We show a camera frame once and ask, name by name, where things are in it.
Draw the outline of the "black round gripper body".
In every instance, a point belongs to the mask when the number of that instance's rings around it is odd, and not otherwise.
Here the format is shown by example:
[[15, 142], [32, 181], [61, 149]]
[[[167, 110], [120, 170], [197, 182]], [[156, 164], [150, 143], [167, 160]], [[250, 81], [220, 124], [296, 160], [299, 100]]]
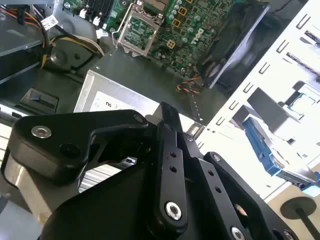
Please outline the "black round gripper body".
[[228, 240], [230, 199], [195, 141], [160, 132], [156, 153], [58, 207], [42, 240]]

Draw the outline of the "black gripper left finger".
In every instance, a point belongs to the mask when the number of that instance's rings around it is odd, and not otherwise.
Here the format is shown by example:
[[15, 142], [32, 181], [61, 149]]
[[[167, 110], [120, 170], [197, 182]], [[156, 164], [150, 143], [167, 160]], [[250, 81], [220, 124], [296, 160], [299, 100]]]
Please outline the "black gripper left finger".
[[44, 228], [63, 203], [155, 154], [159, 133], [176, 133], [177, 110], [159, 107], [155, 124], [132, 109], [25, 116], [13, 125], [1, 173]]

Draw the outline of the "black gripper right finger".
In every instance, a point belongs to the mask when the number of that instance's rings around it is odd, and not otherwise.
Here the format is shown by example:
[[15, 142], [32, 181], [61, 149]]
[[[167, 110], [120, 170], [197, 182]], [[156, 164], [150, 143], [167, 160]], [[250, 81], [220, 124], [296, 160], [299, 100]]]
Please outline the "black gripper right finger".
[[296, 240], [294, 231], [217, 153], [202, 155], [176, 118], [179, 240]]

